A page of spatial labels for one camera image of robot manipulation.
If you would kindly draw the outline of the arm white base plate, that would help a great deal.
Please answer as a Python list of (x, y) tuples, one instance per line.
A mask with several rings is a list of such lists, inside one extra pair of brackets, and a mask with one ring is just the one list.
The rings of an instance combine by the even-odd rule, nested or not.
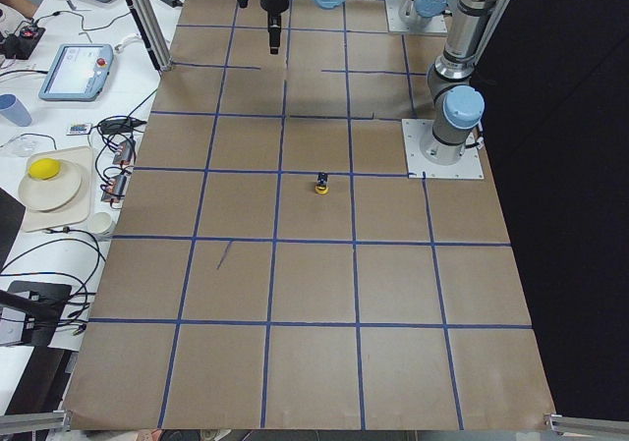
[(388, 31), (445, 36), (447, 0), (385, 0)]
[(417, 179), (482, 180), (479, 148), (473, 134), (459, 145), (439, 142), (432, 131), (433, 120), (403, 119), (402, 130), (407, 176)]

